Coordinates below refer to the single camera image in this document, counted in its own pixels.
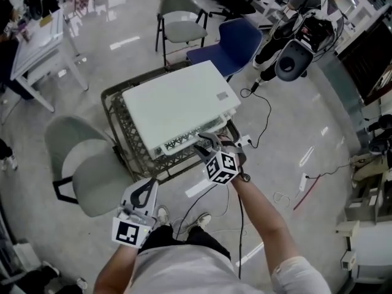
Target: floor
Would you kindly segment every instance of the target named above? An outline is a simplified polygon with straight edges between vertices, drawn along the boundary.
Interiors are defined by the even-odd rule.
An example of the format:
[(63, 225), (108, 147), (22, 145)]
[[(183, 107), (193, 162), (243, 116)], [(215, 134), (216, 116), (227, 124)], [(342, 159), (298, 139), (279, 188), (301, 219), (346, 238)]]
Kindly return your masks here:
[[(210, 0), (197, 1), (206, 10), (216, 8)], [(19, 160), (16, 172), (0, 174), (0, 196), (13, 234), (28, 240), (42, 260), (57, 266), (64, 275), (85, 278), (91, 285), (87, 293), (92, 293), (98, 272), (117, 247), (110, 239), (114, 212), (89, 218), (78, 206), (56, 199), (43, 132), (55, 116), (73, 114), (110, 133), (101, 92), (163, 64), (160, 48), (158, 53), (154, 51), (158, 3), (159, 0), (96, 0), (95, 6), (91, 1), (88, 9), (76, 16), (72, 6), (64, 6), (81, 58), (86, 58), (78, 66), (89, 82), (89, 90), (83, 92), (71, 73), (50, 75), (40, 82), (39, 89), (55, 106), (55, 113), (36, 101), (21, 101), (0, 128), (1, 137), (11, 144)], [(219, 38), (217, 27), (221, 21), (219, 17), (208, 19), (207, 45)], [(168, 43), (167, 52), (185, 46)], [(185, 52), (169, 54), (168, 60), (180, 61)], [(259, 147), (244, 148), (244, 168), (282, 213), (300, 252), (336, 292), (347, 274), (339, 264), (346, 249), (345, 239), (335, 234), (334, 227), (344, 218), (351, 171), (342, 168), (332, 176), (322, 177), (302, 205), (296, 211), (293, 207), (299, 201), (296, 195), (301, 175), (317, 176), (347, 164), (357, 147), (353, 143), (358, 140), (348, 136), (349, 126), (342, 126), (332, 107), (339, 102), (328, 81), (322, 79), (323, 72), (317, 65), (310, 66), (308, 72), (306, 78), (291, 83), (274, 79), (258, 89), (257, 94), (271, 103), (272, 113)], [(230, 86), (239, 95), (240, 89), (249, 88), (256, 77), (257, 72), (249, 65), (232, 78)], [(234, 122), (243, 135), (256, 140), (265, 126), (268, 105), (254, 96), (241, 99), (241, 103)], [(184, 192), (197, 181), (199, 172), (200, 167), (193, 169), (159, 189), (157, 203), (167, 206), (171, 220), (182, 217), (198, 197), (188, 198)], [(277, 192), (290, 197), (290, 206), (286, 197), (280, 199), (280, 194), (275, 195), (280, 201), (274, 202)], [(241, 218), (234, 191), (216, 187), (200, 200), (187, 220), (192, 222), (206, 211), (214, 216), (207, 231), (228, 248), (236, 263)], [(270, 279), (261, 240), (248, 218), (245, 224), (243, 256), (256, 247), (257, 251), (243, 265), (243, 281), (268, 290)]]

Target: reflective floor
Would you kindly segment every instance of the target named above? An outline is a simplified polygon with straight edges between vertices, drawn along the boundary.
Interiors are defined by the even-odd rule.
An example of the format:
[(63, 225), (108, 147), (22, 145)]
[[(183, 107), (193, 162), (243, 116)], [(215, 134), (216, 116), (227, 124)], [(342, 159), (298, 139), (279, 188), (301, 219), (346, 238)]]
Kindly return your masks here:
[[(207, 11), (217, 7), (211, 0), (197, 1)], [(89, 90), (83, 92), (67, 70), (54, 73), (40, 82), (39, 90), (55, 106), (55, 113), (36, 101), (21, 101), (0, 129), (1, 137), (14, 148), (19, 160), (16, 172), (0, 173), (1, 200), (14, 235), (27, 239), (42, 260), (54, 264), (64, 275), (85, 278), (91, 285), (87, 293), (92, 292), (98, 272), (117, 247), (110, 238), (114, 213), (89, 218), (78, 206), (56, 199), (43, 132), (55, 116), (70, 113), (110, 134), (101, 92), (163, 65), (161, 44), (158, 53), (154, 51), (158, 4), (159, 0), (95, 0), (94, 5), (91, 0), (87, 10), (76, 13), (72, 3), (65, 5), (64, 13), (68, 14), (70, 31), (81, 53), (78, 67), (88, 80)], [(206, 45), (219, 38), (221, 22), (218, 16), (208, 19)], [(167, 42), (168, 60), (185, 59), (183, 48), (198, 47), (199, 43), (187, 46)], [(256, 77), (257, 71), (249, 64), (232, 78), (230, 86), (239, 95), (242, 88), (252, 86)], [(317, 176), (347, 164), (349, 153), (358, 150), (358, 140), (350, 122), (345, 122), (348, 116), (339, 108), (336, 93), (316, 65), (310, 66), (306, 78), (291, 83), (274, 79), (260, 87), (257, 94), (269, 100), (272, 112), (258, 148), (244, 148), (245, 170), (282, 213), (300, 252), (335, 292), (347, 277), (339, 263), (346, 249), (345, 239), (335, 234), (334, 227), (344, 218), (350, 169), (322, 177), (302, 205), (296, 211), (293, 207), (303, 196), (296, 198), (302, 174)], [(268, 104), (255, 96), (241, 98), (241, 103), (234, 122), (243, 135), (256, 141), (266, 124)], [(198, 197), (185, 194), (196, 181), (197, 169), (200, 167), (159, 189), (157, 204), (167, 206), (172, 221), (183, 217)], [(187, 221), (193, 222), (204, 212), (214, 216), (207, 231), (227, 247), (235, 265), (241, 218), (233, 189), (216, 187), (198, 202)], [(245, 224), (243, 256), (248, 257), (243, 265), (243, 281), (268, 290), (262, 241), (248, 218)]]

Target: white t-shirt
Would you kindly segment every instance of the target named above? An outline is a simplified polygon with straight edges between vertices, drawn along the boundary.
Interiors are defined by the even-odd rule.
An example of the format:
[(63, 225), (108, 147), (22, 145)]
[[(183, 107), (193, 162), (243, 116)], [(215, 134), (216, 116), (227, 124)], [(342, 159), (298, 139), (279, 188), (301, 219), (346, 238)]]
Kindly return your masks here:
[[(322, 275), (304, 257), (281, 263), (271, 276), (276, 293), (331, 294)], [(230, 260), (204, 246), (148, 249), (138, 255), (128, 294), (263, 294), (235, 275)]]

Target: gray chair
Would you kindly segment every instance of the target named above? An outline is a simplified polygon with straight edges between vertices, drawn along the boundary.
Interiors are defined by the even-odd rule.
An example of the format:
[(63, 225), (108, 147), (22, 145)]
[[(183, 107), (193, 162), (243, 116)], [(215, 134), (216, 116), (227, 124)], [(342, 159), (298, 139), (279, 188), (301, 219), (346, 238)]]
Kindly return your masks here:
[[(87, 140), (107, 142), (105, 149), (85, 159), (73, 176), (62, 177), (62, 168), (68, 154), (75, 146)], [(59, 200), (76, 203), (89, 217), (100, 216), (121, 203), (124, 191), (134, 183), (132, 176), (121, 158), (116, 155), (116, 147), (111, 138), (90, 126), (76, 116), (59, 116), (45, 130), (53, 187)], [(60, 193), (60, 186), (72, 182), (75, 198)]]
[[(174, 21), (165, 25), (164, 15), (175, 12), (186, 11), (197, 14), (196, 22), (193, 21)], [(198, 22), (204, 14), (204, 24), (201, 27)], [(208, 14), (201, 9), (193, 0), (160, 0), (158, 11), (158, 28), (155, 43), (155, 51), (158, 51), (159, 33), (162, 32), (162, 47), (164, 51), (164, 63), (166, 61), (166, 39), (173, 43), (190, 42), (202, 39), (201, 47), (204, 46), (204, 38), (207, 36), (207, 19)]]

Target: chair backrest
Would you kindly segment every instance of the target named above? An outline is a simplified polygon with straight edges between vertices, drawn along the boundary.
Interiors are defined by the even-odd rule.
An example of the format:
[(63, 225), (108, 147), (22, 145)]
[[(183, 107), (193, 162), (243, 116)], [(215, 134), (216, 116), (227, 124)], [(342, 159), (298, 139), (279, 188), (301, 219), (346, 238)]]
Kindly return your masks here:
[(45, 144), (53, 181), (62, 180), (62, 165), (68, 153), (85, 140), (106, 140), (112, 143), (107, 135), (77, 116), (58, 116), (49, 123), (45, 130)]
[(165, 15), (174, 11), (186, 11), (198, 14), (200, 8), (193, 0), (160, 0), (159, 14)]
[(263, 34), (244, 18), (223, 22), (219, 34), (219, 45), (242, 67), (253, 59), (263, 40)]

